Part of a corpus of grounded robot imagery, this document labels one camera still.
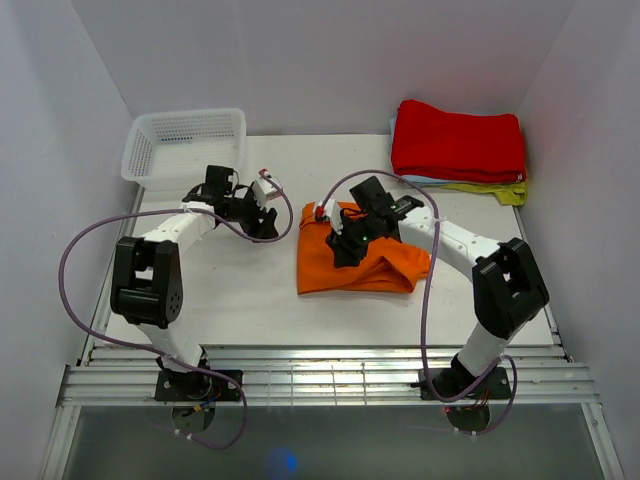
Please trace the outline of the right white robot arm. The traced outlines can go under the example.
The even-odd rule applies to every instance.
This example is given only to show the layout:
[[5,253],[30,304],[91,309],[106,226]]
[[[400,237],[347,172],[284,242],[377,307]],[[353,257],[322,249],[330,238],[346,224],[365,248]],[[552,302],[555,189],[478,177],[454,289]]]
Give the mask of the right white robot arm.
[[394,198],[379,171],[362,171],[364,181],[350,190],[357,209],[350,212],[331,197],[314,208],[330,225],[326,243],[337,268],[358,266],[378,239],[393,239],[429,253],[471,284],[476,325],[448,368],[423,373],[423,386],[442,402],[474,397],[488,384],[505,350],[526,323],[549,302],[549,292],[528,243],[498,241],[445,219],[426,191]]

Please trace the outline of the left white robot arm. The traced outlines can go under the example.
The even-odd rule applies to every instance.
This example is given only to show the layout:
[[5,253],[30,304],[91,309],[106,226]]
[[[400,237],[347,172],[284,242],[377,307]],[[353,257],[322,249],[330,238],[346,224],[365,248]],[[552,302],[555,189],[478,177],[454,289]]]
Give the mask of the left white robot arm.
[[181,256],[224,222],[253,240],[278,237],[277,211],[269,201],[281,186],[263,169],[249,185],[234,182],[236,171],[210,165],[205,180],[183,197],[179,211],[141,237],[116,244],[110,305],[159,351],[157,363],[169,385],[190,399],[212,387],[204,349],[179,322],[184,302]]

